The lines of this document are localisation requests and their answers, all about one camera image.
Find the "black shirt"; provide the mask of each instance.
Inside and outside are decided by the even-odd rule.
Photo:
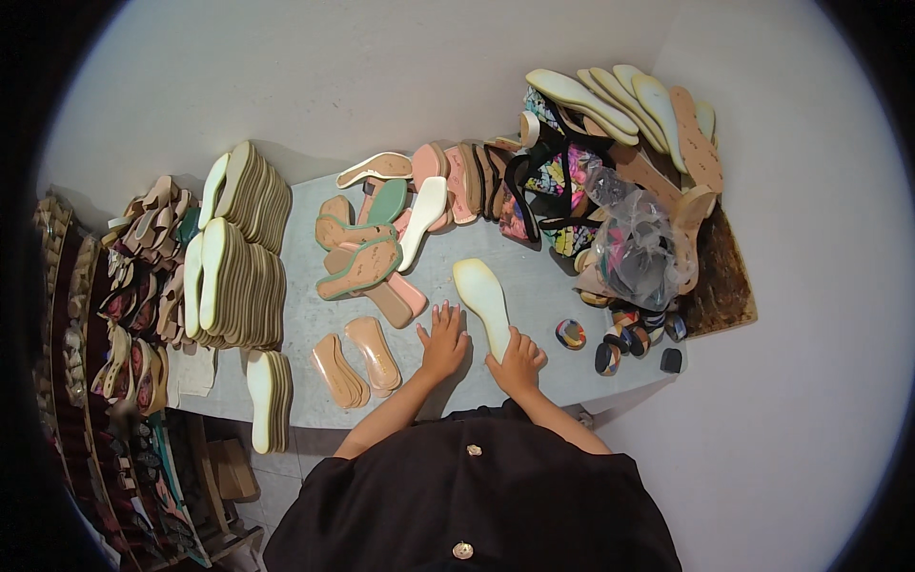
[[[681,570],[634,460],[495,418],[413,426],[355,459],[324,459],[264,563],[270,572]]]

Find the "person's left hand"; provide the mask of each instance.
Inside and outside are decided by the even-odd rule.
[[[416,335],[423,342],[423,365],[419,368],[436,383],[458,370],[470,340],[466,331],[460,330],[460,304],[448,307],[448,301],[432,306],[432,335],[416,324]]]

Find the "white wall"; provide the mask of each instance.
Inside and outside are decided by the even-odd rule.
[[[688,341],[690,369],[599,434],[639,463],[685,570],[823,570],[909,399],[911,195],[832,25],[813,4],[750,4],[684,2],[654,72],[716,107],[759,322]]]
[[[290,184],[385,149],[517,131],[524,74],[650,68],[678,0],[136,0],[102,36],[40,165],[96,229],[163,174],[192,190],[255,140]]]
[[[70,91],[38,191],[101,226],[244,138],[298,182],[509,132],[535,67],[653,67],[717,109],[760,319],[688,342],[690,370],[599,433],[639,462],[685,569],[823,569],[910,390],[915,229],[887,121],[813,3],[568,4],[133,2]]]

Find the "button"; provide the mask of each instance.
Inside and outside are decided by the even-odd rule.
[[[473,546],[467,544],[466,542],[459,542],[451,549],[451,554],[460,560],[467,560],[473,556]]]

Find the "cardboard box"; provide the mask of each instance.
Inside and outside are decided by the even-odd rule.
[[[220,496],[227,501],[254,496],[260,492],[248,457],[238,439],[207,443],[210,463]]]

